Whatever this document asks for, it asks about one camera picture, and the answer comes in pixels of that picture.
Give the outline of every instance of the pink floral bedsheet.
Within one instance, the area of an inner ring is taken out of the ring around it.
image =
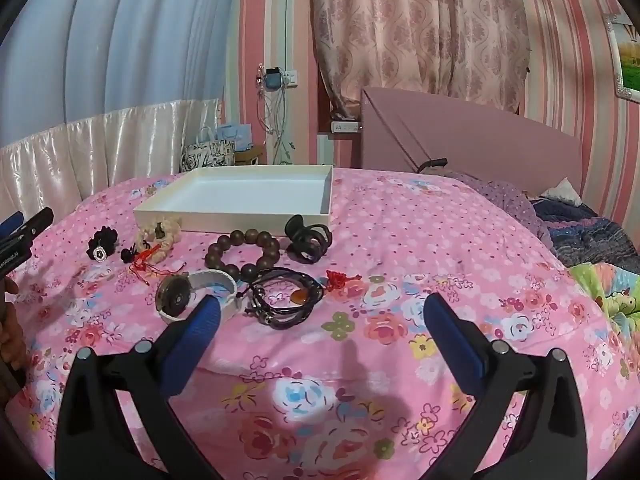
[[[7,411],[50,472],[74,353],[126,351],[165,328],[154,310],[158,280],[146,286],[118,255],[92,262],[87,241],[108,225],[130,244],[133,208],[173,178],[132,180],[86,200],[15,273],[31,370]],[[590,475],[602,467],[638,414],[638,355],[622,348],[598,306],[526,228],[455,180],[335,170],[332,229],[321,262],[281,263],[318,278],[327,269],[362,278],[284,332],[236,316],[171,401],[225,478],[419,478],[472,407],[423,324],[433,291],[489,339],[533,354],[566,350],[586,416]],[[215,237],[184,233],[166,264],[201,269]],[[234,248],[227,258],[255,261],[252,251]],[[503,451],[522,399],[514,396],[485,465]],[[143,455],[159,465],[132,402],[122,401]]]

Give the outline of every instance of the charger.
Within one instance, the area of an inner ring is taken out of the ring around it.
[[[271,91],[280,90],[282,88],[282,73],[280,72],[279,67],[268,68],[265,70],[264,80],[262,83],[265,88]]]

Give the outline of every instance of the black scrunchie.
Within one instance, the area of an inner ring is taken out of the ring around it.
[[[301,215],[292,216],[285,225],[284,232],[291,240],[287,247],[289,257],[301,264],[318,263],[334,243],[334,237],[326,225],[305,226]]]
[[[118,243],[116,229],[103,225],[102,229],[96,231],[94,237],[89,240],[86,254],[92,260],[103,262],[116,251],[116,243]]]

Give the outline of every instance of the person's hand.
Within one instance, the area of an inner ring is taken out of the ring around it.
[[[4,279],[4,290],[7,294],[18,294],[18,285],[14,280]],[[14,370],[23,367],[27,362],[27,347],[24,344],[22,328],[15,314],[14,304],[0,298],[6,303],[6,319],[0,324],[0,357]]]

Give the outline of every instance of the purple blanket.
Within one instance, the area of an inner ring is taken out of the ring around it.
[[[455,178],[483,195],[489,202],[498,206],[505,213],[515,218],[521,225],[531,231],[547,248],[553,249],[553,242],[545,223],[536,216],[531,202],[524,193],[508,182],[494,180],[483,182],[472,176],[449,171],[445,176]]]

